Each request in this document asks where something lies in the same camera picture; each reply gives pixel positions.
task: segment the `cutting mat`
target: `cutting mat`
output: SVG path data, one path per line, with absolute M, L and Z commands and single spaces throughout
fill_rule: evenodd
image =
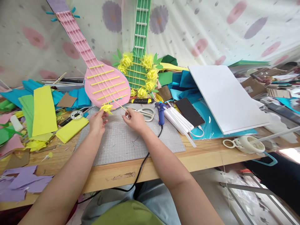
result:
M 128 103 L 124 105 L 124 107 L 125 106 L 134 109 L 153 108 L 155 111 L 154 119 L 151 122 L 147 122 L 147 125 L 155 134 L 159 134 L 161 127 L 158 125 L 158 111 L 155 109 L 154 104 L 141 105 Z M 93 108 L 87 118 L 89 119 L 97 111 L 99 111 L 99 108 Z M 121 115 L 124 115 L 124 110 L 118 108 L 112 111 L 112 113 L 114 115 L 108 117 L 105 133 L 102 137 L 93 166 L 145 158 L 148 153 L 143 139 L 123 121 Z M 82 129 L 75 150 L 86 137 L 89 129 L 89 125 Z M 160 139 L 174 153 L 185 151 L 178 131 L 166 118 Z

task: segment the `smartphone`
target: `smartphone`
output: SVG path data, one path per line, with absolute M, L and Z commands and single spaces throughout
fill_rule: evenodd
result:
M 189 121 L 194 127 L 202 125 L 205 123 L 203 118 L 197 112 L 197 110 L 193 107 L 190 101 L 187 98 L 183 98 L 177 101 L 176 106 L 180 110 L 181 114 Z

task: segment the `floral fabric backdrop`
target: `floral fabric backdrop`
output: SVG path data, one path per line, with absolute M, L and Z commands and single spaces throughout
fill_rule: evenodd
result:
M 136 0 L 67 0 L 96 57 L 114 63 L 117 48 L 133 48 Z M 0 76 L 24 79 L 82 77 L 86 66 L 46 0 L 0 1 Z M 300 0 L 152 0 L 147 53 L 178 64 L 230 65 L 300 60 Z

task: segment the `wooden table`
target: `wooden table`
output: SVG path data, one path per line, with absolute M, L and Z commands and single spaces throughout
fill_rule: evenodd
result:
M 61 141 L 55 137 L 48 145 L 57 145 L 55 150 L 50 150 L 53 153 L 53 157 L 42 162 L 50 151 L 30 155 L 30 162 L 27 166 L 38 165 L 35 172 L 37 176 L 57 174 L 72 155 L 78 138 L 79 133 L 67 142 L 66 145 L 63 145 L 60 144 Z M 181 136 L 181 139 L 186 147 L 186 151 L 175 153 L 175 155 L 190 172 L 259 158 L 256 154 L 249 155 L 236 148 L 226 148 L 222 144 L 222 139 L 196 141 L 196 148 L 191 146 L 185 136 Z M 82 192 L 93 192 L 134 183 L 142 161 L 143 159 L 136 159 L 93 167 Z M 8 160 L 0 162 L 0 174 L 5 170 L 7 163 Z M 152 159 L 148 158 L 144 163 L 138 182 L 157 178 L 159 177 L 153 166 Z M 25 200 L 22 202 L 0 202 L 0 211 L 33 204 L 38 196 L 39 194 L 27 193 Z

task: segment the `scissors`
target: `scissors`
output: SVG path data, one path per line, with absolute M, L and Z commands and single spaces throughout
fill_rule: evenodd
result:
M 145 118 L 146 122 L 152 121 L 154 118 L 154 115 L 155 115 L 155 111 L 151 108 L 142 108 L 142 109 L 133 109 L 133 110 L 141 113 L 144 117 L 149 117 L 150 119 Z

